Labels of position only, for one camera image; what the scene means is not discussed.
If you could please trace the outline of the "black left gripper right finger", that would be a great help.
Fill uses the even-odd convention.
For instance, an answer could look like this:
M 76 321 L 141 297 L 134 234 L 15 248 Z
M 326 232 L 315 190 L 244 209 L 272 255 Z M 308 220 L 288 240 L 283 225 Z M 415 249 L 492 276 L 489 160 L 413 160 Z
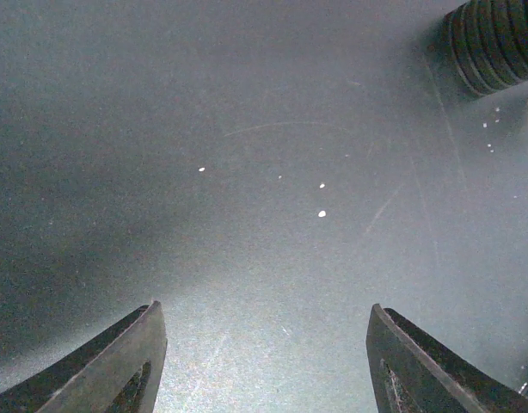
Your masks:
M 528 412 L 528 381 L 503 385 L 391 308 L 372 306 L 365 344 L 379 412 Z

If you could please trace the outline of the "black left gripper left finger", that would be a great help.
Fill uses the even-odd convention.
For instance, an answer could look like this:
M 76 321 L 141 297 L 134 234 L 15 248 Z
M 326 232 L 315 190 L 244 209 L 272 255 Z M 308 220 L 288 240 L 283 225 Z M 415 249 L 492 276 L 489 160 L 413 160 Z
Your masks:
M 167 338 L 161 303 L 142 305 L 0 393 L 0 412 L 152 412 Z

